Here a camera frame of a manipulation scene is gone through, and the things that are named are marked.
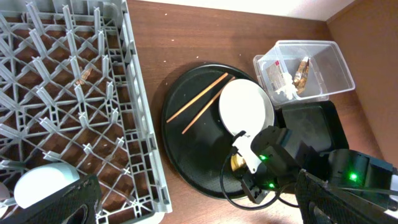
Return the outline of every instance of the gray dish rack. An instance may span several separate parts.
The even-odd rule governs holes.
[[[0,1],[0,181],[51,162],[96,174],[97,223],[172,211],[125,0]]]

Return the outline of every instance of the wooden chopstick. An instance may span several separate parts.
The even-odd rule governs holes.
[[[228,73],[224,73],[224,75],[220,76],[216,81],[214,81],[212,84],[210,84],[208,87],[206,87],[203,91],[201,91],[197,96],[195,96],[192,100],[190,100],[186,105],[184,105],[181,109],[179,109],[171,118],[169,118],[166,123],[169,123],[171,120],[173,120],[176,116],[178,116],[181,112],[183,112],[185,109],[187,109],[189,106],[191,106],[192,103],[194,103],[196,100],[198,100],[201,96],[203,96],[205,93],[207,93],[209,90],[211,90],[215,85],[217,85],[220,81],[222,81],[225,77],[227,77]]]
[[[188,126],[182,131],[182,134],[184,134],[185,132],[187,132],[187,130],[189,128],[191,128],[191,126],[199,119],[199,117],[207,110],[207,108],[209,108],[211,106],[212,103],[214,103],[214,101],[217,100],[217,98],[221,95],[221,92],[224,90],[225,86],[206,104],[205,107],[203,107],[199,113],[194,117],[194,119],[191,121],[191,123],[188,124]]]

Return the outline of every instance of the brown wooden surface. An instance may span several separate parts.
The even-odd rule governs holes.
[[[190,187],[164,151],[160,116],[170,85],[189,68],[220,62],[255,78],[252,63],[255,55],[266,53],[277,40],[331,40],[326,22],[127,1],[174,210],[165,215],[162,223],[302,223],[298,209],[279,202],[265,210],[248,212]],[[337,107],[350,147],[381,157],[355,91],[332,96],[331,100]],[[250,205],[247,200],[241,203]]]

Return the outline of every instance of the green light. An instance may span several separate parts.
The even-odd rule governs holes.
[[[358,176],[355,173],[350,173],[350,175],[349,175],[350,180],[356,181],[357,178],[358,178]]]
[[[262,160],[262,161],[268,159],[266,156],[263,156],[263,155],[260,155],[259,157],[260,157],[260,160]]]

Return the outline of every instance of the black plate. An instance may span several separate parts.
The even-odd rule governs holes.
[[[225,72],[236,78],[255,82],[248,74],[228,65],[202,65],[184,73],[171,86],[162,112],[162,136],[171,163],[192,187],[214,198],[224,198],[220,187],[220,170],[232,144],[232,135],[220,119],[218,100],[184,135],[181,132],[231,76],[213,87],[171,122],[166,123],[166,120]],[[227,167],[224,177],[227,193],[232,198],[243,197],[240,182],[232,176],[231,167]]]

